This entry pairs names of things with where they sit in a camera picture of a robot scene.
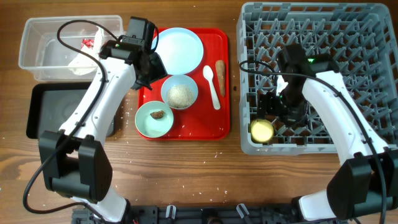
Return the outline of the mint green bowl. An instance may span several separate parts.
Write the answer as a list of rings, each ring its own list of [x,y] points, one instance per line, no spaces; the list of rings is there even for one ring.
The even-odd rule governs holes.
[[[163,117],[155,119],[152,113],[163,111]],[[174,123],[174,114],[169,106],[161,101],[150,101],[139,107],[135,115],[136,129],[145,137],[159,138],[167,134]]]

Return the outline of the brown food scrap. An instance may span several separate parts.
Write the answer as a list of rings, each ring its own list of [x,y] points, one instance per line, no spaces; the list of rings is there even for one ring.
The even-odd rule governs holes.
[[[150,116],[151,116],[153,119],[162,119],[162,118],[164,117],[164,115],[165,115],[165,111],[163,111],[163,110],[155,111],[155,112],[152,112],[152,113],[150,114]]]

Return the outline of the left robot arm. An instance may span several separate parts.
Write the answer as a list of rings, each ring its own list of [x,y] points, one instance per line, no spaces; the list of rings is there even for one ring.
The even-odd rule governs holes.
[[[101,223],[131,223],[130,203],[111,186],[113,169],[104,151],[109,125],[129,90],[166,77],[155,52],[154,23],[131,17],[127,34],[113,36],[101,46],[99,57],[88,58],[98,65],[96,75],[72,115],[56,132],[39,137],[41,165],[29,181],[29,191],[39,174],[47,190],[73,199]]]

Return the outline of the red snack wrapper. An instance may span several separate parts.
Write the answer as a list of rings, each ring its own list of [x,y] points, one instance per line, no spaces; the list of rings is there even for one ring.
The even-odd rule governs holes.
[[[84,48],[88,48],[88,49],[92,49],[95,45],[95,41],[93,39],[83,39],[81,42],[81,47]]]

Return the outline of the brown carrot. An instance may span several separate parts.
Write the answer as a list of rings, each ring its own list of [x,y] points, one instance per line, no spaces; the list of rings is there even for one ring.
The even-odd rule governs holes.
[[[216,74],[218,77],[220,94],[222,97],[224,97],[226,94],[226,88],[225,88],[226,64],[223,60],[217,60],[215,63],[215,67],[216,67]]]

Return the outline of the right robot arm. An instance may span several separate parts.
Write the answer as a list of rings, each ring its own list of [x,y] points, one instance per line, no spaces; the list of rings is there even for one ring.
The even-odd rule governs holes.
[[[257,117],[273,115],[284,124],[297,124],[311,105],[341,165],[325,190],[298,198],[299,214],[315,221],[379,213],[384,222],[386,212],[397,208],[397,151],[366,121],[331,55],[308,56],[301,45],[287,45],[277,64],[287,86],[280,93],[259,95]]]

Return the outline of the light blue plate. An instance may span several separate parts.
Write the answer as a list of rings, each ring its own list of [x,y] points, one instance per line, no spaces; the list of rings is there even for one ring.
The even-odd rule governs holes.
[[[168,75],[186,75],[196,69],[204,56],[204,46],[193,31],[173,27],[160,32],[152,42]]]

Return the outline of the white napkin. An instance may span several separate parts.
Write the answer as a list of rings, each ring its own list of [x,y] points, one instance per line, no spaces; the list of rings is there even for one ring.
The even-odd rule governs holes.
[[[95,36],[92,38],[95,41],[95,45],[92,49],[86,47],[81,48],[81,51],[99,60],[99,52],[102,45],[104,44],[104,31],[100,27],[96,31]],[[75,75],[86,75],[91,73],[97,67],[97,64],[87,56],[79,53],[69,64],[69,70]]]

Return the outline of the light blue bowl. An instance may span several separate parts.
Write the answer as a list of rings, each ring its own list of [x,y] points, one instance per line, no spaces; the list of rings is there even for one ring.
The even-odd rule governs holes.
[[[166,79],[166,81],[164,81],[164,83],[162,84],[162,88],[161,88],[162,100],[168,106],[169,106],[169,104],[167,103],[167,91],[170,90],[170,88],[173,87],[174,85],[179,85],[179,84],[187,85],[191,89],[191,91],[194,93],[195,101],[196,101],[196,99],[198,97],[198,86],[197,86],[196,82],[191,77],[186,76],[186,75],[174,75],[174,76],[171,76],[168,79]]]

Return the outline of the white rice pile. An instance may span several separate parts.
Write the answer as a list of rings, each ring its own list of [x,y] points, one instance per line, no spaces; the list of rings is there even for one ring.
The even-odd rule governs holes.
[[[167,91],[167,103],[173,108],[187,108],[192,105],[194,101],[195,95],[187,85],[174,85]]]

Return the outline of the yellow plastic cup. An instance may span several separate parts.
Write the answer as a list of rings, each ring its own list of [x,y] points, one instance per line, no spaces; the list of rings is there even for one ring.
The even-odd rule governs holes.
[[[250,124],[251,138],[254,142],[266,143],[274,136],[274,127],[266,119],[255,119]]]

